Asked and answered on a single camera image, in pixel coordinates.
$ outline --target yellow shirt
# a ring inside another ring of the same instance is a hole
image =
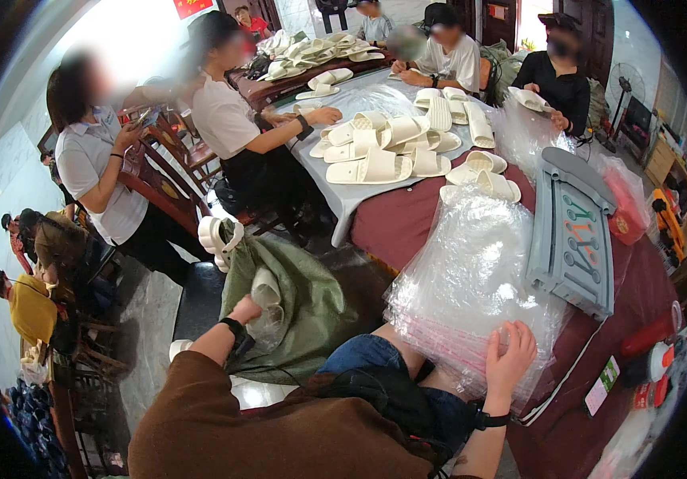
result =
[[[13,283],[11,295],[8,303],[13,328],[32,346],[38,340],[50,342],[58,310],[48,297],[45,283],[28,274],[21,274]]]

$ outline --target smartwatch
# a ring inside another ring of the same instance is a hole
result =
[[[298,138],[300,141],[304,141],[306,137],[308,137],[314,131],[314,128],[309,126],[309,123],[306,121],[306,118],[304,118],[304,115],[298,115],[296,120],[300,121],[300,125],[303,128],[301,132],[296,135],[296,138]]]
[[[232,334],[234,334],[234,346],[232,346],[232,351],[229,353],[229,359],[240,359],[247,351],[250,351],[253,346],[255,346],[255,340],[248,334],[245,327],[239,321],[235,321],[230,317],[225,317],[218,322],[225,323],[229,326],[229,330],[232,331]]]

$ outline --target hand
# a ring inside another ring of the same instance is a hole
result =
[[[486,376],[488,396],[511,398],[517,382],[524,376],[538,353],[532,331],[521,321],[511,324],[505,321],[508,331],[508,349],[503,356],[498,355],[501,335],[493,331],[488,344]]]
[[[551,113],[551,122],[554,128],[562,130],[570,127],[570,121],[564,117],[561,111],[554,111]]]
[[[114,139],[114,148],[112,148],[112,153],[118,153],[123,155],[125,150],[127,150],[135,142],[139,141],[144,129],[141,125],[134,124],[135,122],[130,121],[123,125],[123,129],[119,130],[117,138]]]
[[[415,85],[416,87],[431,87],[432,79],[424,77],[421,73],[412,70],[406,70],[399,74],[402,81],[408,85]]]
[[[306,118],[306,123],[310,125],[332,125],[337,122],[344,115],[341,114],[340,110],[332,107],[322,107],[317,110],[313,110],[310,113],[304,115]]]
[[[407,63],[404,61],[395,61],[392,63],[392,72],[393,73],[402,73],[403,71],[407,70]]]
[[[229,317],[244,326],[248,324],[250,320],[254,320],[261,316],[261,311],[261,307],[253,301],[250,294],[245,294],[242,300],[234,306],[234,310],[229,314]]]

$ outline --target cap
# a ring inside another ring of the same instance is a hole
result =
[[[446,3],[432,3],[423,13],[423,24],[432,30],[460,25],[461,20],[455,9]]]

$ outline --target woman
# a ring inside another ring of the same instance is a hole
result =
[[[591,100],[588,80],[580,72],[580,32],[569,15],[539,15],[546,25],[546,51],[529,54],[522,62],[512,87],[539,94],[556,111],[551,122],[556,129],[579,137],[586,129]]]
[[[200,85],[137,87],[123,108],[191,98]],[[142,128],[133,122],[120,128],[115,110],[98,106],[108,103],[108,90],[98,63],[86,53],[65,57],[51,74],[46,100],[59,133],[55,154],[61,181],[88,210],[107,243],[183,286],[189,264],[169,241],[202,261],[212,260],[212,255],[157,206],[117,182],[125,151],[141,138]]]
[[[296,116],[265,110],[261,118],[274,129],[262,133],[255,113],[224,78],[224,72],[241,64],[241,42],[240,27],[228,14],[209,12],[193,22],[188,61],[201,71],[205,85],[194,95],[192,119],[221,159],[229,185],[249,206],[272,205],[281,218],[295,218],[304,201],[321,206],[323,199],[285,143],[308,136],[311,125],[332,125],[341,112],[325,107]]]
[[[365,17],[359,27],[357,38],[374,47],[386,47],[387,38],[394,29],[394,22],[381,11],[381,2],[378,0],[358,0],[357,11]]]

